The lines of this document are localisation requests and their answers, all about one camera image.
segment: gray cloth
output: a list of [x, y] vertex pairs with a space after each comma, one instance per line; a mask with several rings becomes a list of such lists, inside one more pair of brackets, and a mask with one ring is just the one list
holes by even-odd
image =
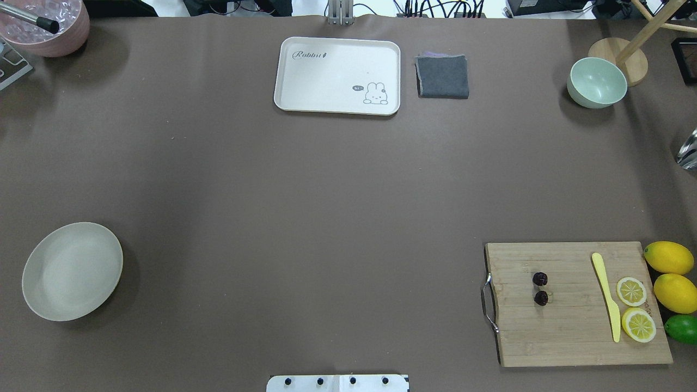
[[468, 98], [467, 59], [464, 54], [450, 56], [429, 53], [416, 56], [419, 96], [430, 98]]

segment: black handle tip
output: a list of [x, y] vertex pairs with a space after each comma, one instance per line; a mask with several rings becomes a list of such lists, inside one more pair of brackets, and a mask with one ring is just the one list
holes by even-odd
[[48, 31], [51, 34], [55, 34], [58, 32], [58, 30], [61, 29], [61, 26], [58, 24], [58, 22], [42, 16], [36, 19], [36, 25]]

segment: wooden stand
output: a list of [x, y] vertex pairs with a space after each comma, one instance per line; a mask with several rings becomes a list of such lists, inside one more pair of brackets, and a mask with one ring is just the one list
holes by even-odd
[[[639, 47], [643, 45], [656, 30], [661, 27], [671, 28], [674, 26], [672, 24], [666, 24], [666, 21], [671, 18], [675, 11], [677, 11], [685, 1], [686, 0], [670, 0], [658, 14], [656, 14], [656, 17], [650, 19], [648, 12], [642, 12], [642, 14], [649, 19], [649, 22], [636, 34], [634, 39], [631, 41], [621, 38], [601, 39], [590, 47], [588, 56], [600, 57], [601, 59], [615, 64], [625, 74], [627, 85], [636, 86], [644, 80], [649, 70], [646, 55]], [[641, 5], [638, 0], [632, 0], [632, 2], [640, 11], [643, 10], [643, 5]]]

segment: mint green bowl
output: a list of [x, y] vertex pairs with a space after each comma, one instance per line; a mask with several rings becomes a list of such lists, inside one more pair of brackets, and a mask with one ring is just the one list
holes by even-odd
[[567, 90], [579, 105], [601, 109], [624, 98], [627, 93], [627, 79], [610, 61], [586, 57], [571, 67]]

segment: bowl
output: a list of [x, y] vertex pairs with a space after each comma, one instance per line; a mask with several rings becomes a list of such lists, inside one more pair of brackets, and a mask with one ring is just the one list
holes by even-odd
[[627, 79], [610, 61], [586, 57], [571, 67], [567, 90], [579, 105], [601, 109], [624, 98], [627, 93]]
[[7, 4], [57, 20], [60, 29], [46, 30], [0, 14], [0, 36], [15, 49], [44, 57], [60, 57], [78, 50], [89, 34], [89, 15], [81, 0], [5, 0]]
[[109, 298], [122, 269], [123, 252], [114, 233], [97, 223], [73, 223], [46, 236], [31, 252], [22, 294], [45, 319], [77, 319]]

